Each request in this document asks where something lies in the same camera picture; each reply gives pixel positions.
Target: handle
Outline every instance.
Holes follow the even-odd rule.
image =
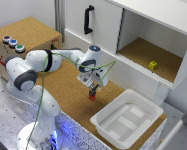
[[[93,30],[89,28],[89,12],[94,10],[94,7],[89,5],[89,8],[85,10],[85,24],[84,24],[84,31],[85,34],[91,33]]]

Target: yellow object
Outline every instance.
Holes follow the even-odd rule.
[[[157,67],[157,62],[155,61],[150,62],[149,67],[155,69]]]

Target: cable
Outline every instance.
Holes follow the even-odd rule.
[[[70,59],[70,58],[68,58],[68,57],[66,57],[66,56],[64,56],[64,55],[62,55],[62,54],[53,53],[53,55],[60,55],[60,56],[65,57],[66,59],[70,60],[71,62],[73,62],[73,63],[75,63],[75,64],[77,64],[77,65],[79,65],[79,66],[81,66],[81,67],[89,68],[89,69],[103,68],[103,67],[106,67],[106,66],[109,66],[109,65],[112,64],[112,65],[110,66],[110,68],[107,70],[107,72],[105,73],[105,75],[101,78],[101,80],[99,81],[98,85],[103,81],[103,79],[105,78],[105,76],[107,75],[107,73],[110,71],[110,69],[111,69],[111,68],[114,66],[114,64],[116,63],[116,61],[112,61],[111,63],[109,63],[109,64],[107,64],[107,65],[104,65],[104,66],[100,66],[100,67],[87,67],[87,66],[83,66],[83,65],[81,65],[81,64],[78,64],[77,62],[73,61],[72,59]],[[31,140],[31,136],[32,136],[32,134],[33,134],[33,130],[34,130],[34,128],[35,128],[35,126],[36,126],[36,124],[37,124],[37,120],[38,120],[38,118],[39,118],[40,107],[41,107],[41,104],[42,104],[42,98],[43,98],[43,93],[44,93],[44,73],[45,73],[45,72],[44,72],[44,69],[45,69],[45,64],[46,64],[47,58],[48,58],[48,55],[45,57],[45,59],[44,59],[44,64],[43,64],[43,71],[42,71],[42,72],[43,72],[43,76],[42,76],[42,94],[41,94],[41,99],[40,99],[40,103],[39,103],[39,108],[38,108],[38,112],[37,112],[35,124],[34,124],[34,126],[33,126],[33,129],[32,129],[32,131],[31,131],[31,133],[30,133],[30,136],[29,136],[29,138],[28,138],[28,142],[27,142],[27,145],[26,145],[26,150],[28,149],[28,144],[29,144],[29,142],[30,142],[30,140]]]

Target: white plastic bin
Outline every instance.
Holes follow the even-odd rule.
[[[91,118],[98,133],[119,149],[130,148],[163,109],[128,89]]]

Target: brown box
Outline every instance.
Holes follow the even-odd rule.
[[[62,35],[33,17],[0,28],[0,75],[6,80],[9,80],[9,76],[5,70],[5,59],[18,53],[9,48],[9,45],[3,44],[2,39],[5,35],[10,35],[25,46],[26,51],[19,54],[22,58],[31,50],[50,50],[52,44],[57,49],[62,48]]]

